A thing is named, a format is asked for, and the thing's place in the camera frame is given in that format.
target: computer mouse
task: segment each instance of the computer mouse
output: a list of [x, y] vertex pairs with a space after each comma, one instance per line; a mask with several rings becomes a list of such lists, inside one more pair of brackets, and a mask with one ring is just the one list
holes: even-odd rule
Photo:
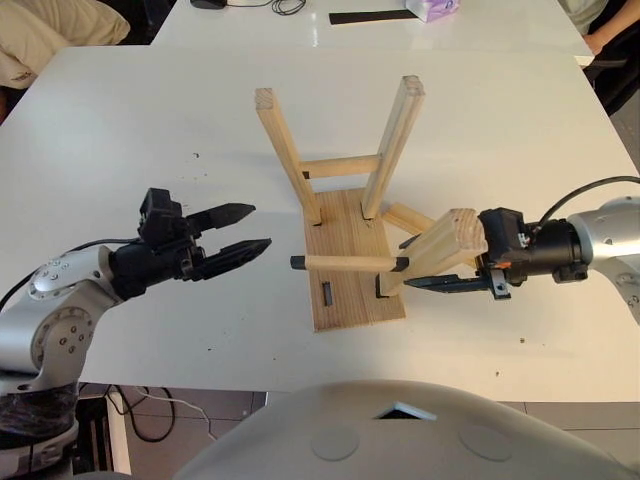
[[227, 6], [227, 0], [191, 0], [191, 5], [196, 8], [207, 8], [209, 10], [220, 10]]

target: purple box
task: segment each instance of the purple box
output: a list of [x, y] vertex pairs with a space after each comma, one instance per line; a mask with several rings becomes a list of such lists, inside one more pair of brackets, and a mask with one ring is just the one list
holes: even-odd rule
[[455, 12], [460, 0], [405, 0], [405, 7], [423, 22], [432, 22]]

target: white table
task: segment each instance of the white table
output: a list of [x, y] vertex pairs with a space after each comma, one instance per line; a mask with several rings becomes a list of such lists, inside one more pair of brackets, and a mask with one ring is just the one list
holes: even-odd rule
[[593, 60], [557, 0], [462, 0], [454, 15], [427, 24], [418, 19], [329, 23], [331, 12], [402, 8], [404, 0], [309, 0], [299, 13], [282, 17], [270, 7], [202, 10], [178, 0], [153, 45], [559, 52], [582, 66]]
[[[164, 187], [188, 213], [257, 206], [209, 232], [209, 253], [242, 239], [273, 245], [222, 277], [166, 282], [109, 311], [84, 381], [291, 391], [395, 378], [505, 401], [639, 400], [640, 328], [598, 274], [563, 286], [533, 278], [508, 302], [407, 288], [406, 320], [313, 333], [307, 275], [289, 268], [304, 252], [300, 208], [254, 88], [276, 89], [313, 160], [375, 151], [405, 74], [418, 74], [427, 96], [387, 201], [431, 217], [506, 206], [533, 220], [576, 186], [635, 173], [566, 55], [68, 49], [0, 128], [0, 291], [74, 245], [132, 236], [146, 189]], [[323, 180], [316, 190], [364, 181]], [[560, 214], [636, 190], [607, 186]], [[407, 237], [389, 235], [392, 245]]]

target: upside-down wooden stool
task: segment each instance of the upside-down wooden stool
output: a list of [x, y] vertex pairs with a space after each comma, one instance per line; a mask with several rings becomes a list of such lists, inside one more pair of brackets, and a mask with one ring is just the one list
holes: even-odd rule
[[[302, 205], [307, 255], [292, 257], [291, 266], [309, 271], [316, 331], [404, 318], [398, 294], [404, 280], [435, 275], [486, 251], [475, 211], [451, 210], [433, 222], [396, 204], [387, 213], [391, 223], [404, 216], [405, 230], [426, 231], [403, 256], [390, 254], [380, 205], [423, 99], [420, 79], [403, 77], [378, 153], [304, 162], [274, 92], [256, 90], [258, 116]], [[314, 193], [309, 182], [361, 173], [369, 180], [360, 189]]]

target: black cable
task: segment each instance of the black cable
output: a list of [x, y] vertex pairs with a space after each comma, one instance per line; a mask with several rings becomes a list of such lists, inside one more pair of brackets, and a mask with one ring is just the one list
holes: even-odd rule
[[[296, 2], [296, 3], [294, 6], [286, 8], [284, 5], [287, 2]], [[236, 8], [246, 8], [246, 7], [255, 8], [255, 7], [266, 7], [267, 5], [271, 5], [271, 10], [273, 10], [274, 13], [277, 13], [278, 15], [282, 15], [282, 16], [288, 16], [288, 15], [295, 15], [300, 10], [302, 10], [306, 4], [307, 4], [307, 0], [269, 0], [267, 2], [258, 3], [255, 5], [237, 5], [233, 3], [228, 3], [227, 5], [230, 7], [236, 7]]]
[[[105, 239], [102, 239], [102, 240], [94, 240], [93, 242], [83, 243], [82, 245], [78, 245], [77, 247], [72, 248], [71, 250], [67, 250], [65, 253], [77, 252], [79, 250], [84, 250], [85, 248], [93, 247], [93, 246], [96, 246], [96, 245], [104, 245], [104, 244], [109, 244], [109, 243], [127, 244], [127, 243], [136, 242], [138, 240], [139, 240], [139, 238], [137, 238], [137, 237], [136, 238], [105, 238]], [[20, 280], [18, 283], [16, 283], [5, 294], [5, 296], [2, 297], [2, 300], [0, 300], [0, 312], [2, 312], [2, 309], [5, 307], [5, 305], [9, 301], [9, 299], [11, 297], [13, 297], [18, 292], [18, 290], [20, 290], [22, 287], [24, 287], [27, 284], [27, 282], [33, 276], [34, 273], [36, 273], [36, 270], [34, 270], [33, 272], [29, 273], [26, 277], [24, 277], [22, 280]]]
[[[289, 9], [283, 8], [282, 5], [288, 1], [295, 1], [297, 2], [297, 4]], [[271, 10], [273, 10], [278, 15], [295, 15], [300, 10], [302, 10], [306, 4], [307, 0], [273, 0], [273, 3], [271, 4]]]
[[623, 175], [618, 177], [608, 177], [608, 178], [603, 178], [601, 180], [596, 180], [595, 182], [588, 183], [587, 185], [584, 185], [580, 188], [576, 188], [574, 191], [568, 193], [567, 195], [562, 197], [560, 200], [558, 200], [556, 203], [554, 203], [553, 206], [546, 211], [546, 213], [542, 216], [542, 218], [540, 219], [536, 227], [533, 229], [533, 234], [535, 235], [540, 230], [542, 230], [542, 227], [544, 227], [545, 223], [547, 223], [551, 219], [551, 216], [554, 213], [556, 213], [569, 200], [572, 200], [578, 195], [581, 195], [584, 192], [587, 192], [593, 188], [601, 187], [602, 185], [608, 185], [610, 183], [618, 183], [618, 182], [640, 183], [640, 177], [632, 177], [628, 175]]
[[[112, 387], [117, 390], [117, 392], [122, 397], [123, 403], [125, 404], [126, 409], [124, 411], [122, 411], [122, 412], [118, 408], [118, 405], [116, 405], [116, 403], [113, 401], [113, 399], [109, 396], [109, 391], [111, 390]], [[144, 387], [144, 389], [145, 389], [146, 393], [149, 393], [149, 389], [147, 387]], [[171, 395], [171, 392], [169, 391], [169, 389], [167, 389], [165, 387], [161, 387], [160, 389], [164, 392], [164, 394], [166, 395], [167, 398], [173, 399], [173, 396]], [[167, 429], [167, 431], [165, 433], [163, 433], [162, 435], [160, 435], [159, 437], [148, 437], [148, 436], [144, 435], [143, 433], [140, 433], [140, 430], [138, 430], [138, 425], [136, 424], [136, 416], [133, 413], [133, 409], [136, 406], [138, 406], [140, 403], [142, 403], [147, 397], [142, 397], [136, 403], [131, 405], [131, 403], [129, 402], [129, 399], [127, 398], [127, 396], [122, 391], [122, 387], [120, 387], [120, 385], [109, 385], [107, 387], [107, 390], [105, 391], [103, 396], [105, 396], [109, 400], [109, 402], [111, 402], [111, 405], [113, 405], [113, 407], [115, 408], [116, 412], [118, 412], [118, 414], [123, 415], [123, 416], [124, 415], [129, 415], [129, 418], [131, 419], [131, 428], [133, 429], [133, 433], [135, 433], [136, 437], [138, 437], [143, 442], [146, 442], [146, 443], [160, 443], [163, 440], [165, 440], [169, 435], [171, 435], [171, 432], [173, 432], [173, 429], [176, 426], [176, 407], [175, 407], [175, 404], [173, 402], [167, 402], [169, 404], [170, 408], [171, 408], [171, 425], [169, 425], [169, 428]]]

